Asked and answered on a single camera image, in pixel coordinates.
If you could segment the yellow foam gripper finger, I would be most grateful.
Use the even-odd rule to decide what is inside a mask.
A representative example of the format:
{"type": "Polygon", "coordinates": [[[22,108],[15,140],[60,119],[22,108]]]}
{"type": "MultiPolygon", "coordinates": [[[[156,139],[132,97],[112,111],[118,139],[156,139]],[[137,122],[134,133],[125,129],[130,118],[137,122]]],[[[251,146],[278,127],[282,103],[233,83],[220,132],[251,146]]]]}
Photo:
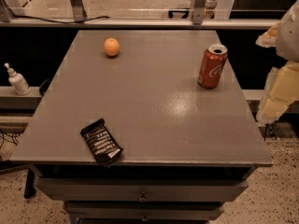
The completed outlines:
{"type": "Polygon", "coordinates": [[[299,99],[299,63],[287,62],[283,67],[272,67],[258,105],[256,119],[260,125],[272,124],[299,99]]]}
{"type": "Polygon", "coordinates": [[[271,26],[266,32],[260,35],[255,44],[263,48],[275,47],[278,43],[278,28],[280,22],[277,22],[271,26]]]}

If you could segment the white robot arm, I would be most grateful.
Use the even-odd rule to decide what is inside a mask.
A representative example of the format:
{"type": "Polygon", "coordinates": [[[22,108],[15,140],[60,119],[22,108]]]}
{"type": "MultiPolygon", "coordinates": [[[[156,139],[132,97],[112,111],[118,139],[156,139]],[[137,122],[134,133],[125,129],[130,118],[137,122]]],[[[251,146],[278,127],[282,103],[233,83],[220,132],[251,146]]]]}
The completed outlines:
{"type": "Polygon", "coordinates": [[[267,76],[256,114],[258,123],[264,126],[279,120],[299,99],[299,0],[257,38],[256,44],[275,48],[277,56],[287,61],[281,68],[272,67],[267,76]]]}

